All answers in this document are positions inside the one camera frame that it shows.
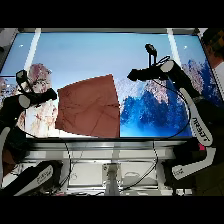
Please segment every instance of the large display screen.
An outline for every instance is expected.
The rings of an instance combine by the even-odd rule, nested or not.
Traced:
[[[24,69],[34,50],[29,78],[38,91],[52,87],[56,92],[68,84],[112,74],[120,103],[121,137],[169,137],[188,121],[184,102],[172,91],[153,81],[132,82],[132,69],[148,67],[145,44],[152,44],[158,60],[174,58],[167,34],[138,33],[41,33],[31,49],[34,33],[16,36],[1,71],[0,100],[15,94],[16,72]],[[193,87],[206,99],[223,105],[212,71],[197,36],[174,35],[181,67]],[[170,81],[159,81],[174,89]],[[85,137],[55,129],[58,100],[40,108],[29,108],[19,121],[21,128],[37,137]],[[179,136],[192,136],[188,126]]]

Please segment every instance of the screen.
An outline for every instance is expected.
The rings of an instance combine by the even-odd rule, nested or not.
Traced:
[[[223,105],[220,92],[197,36],[174,35],[181,67],[193,87],[206,99]],[[157,61],[169,55],[174,59],[167,34],[138,33],[21,33],[15,38],[1,71],[0,100],[15,94],[16,72],[31,60],[30,78],[36,89],[64,86],[112,74],[120,104],[120,137],[169,137],[188,122],[187,107],[174,92],[153,81],[132,82],[127,76],[132,69],[148,65],[145,44],[157,49]],[[171,81],[159,81],[173,90]],[[20,119],[21,128],[37,137],[85,137],[55,129],[58,99],[40,108],[29,108]],[[191,127],[179,136],[192,136]]]

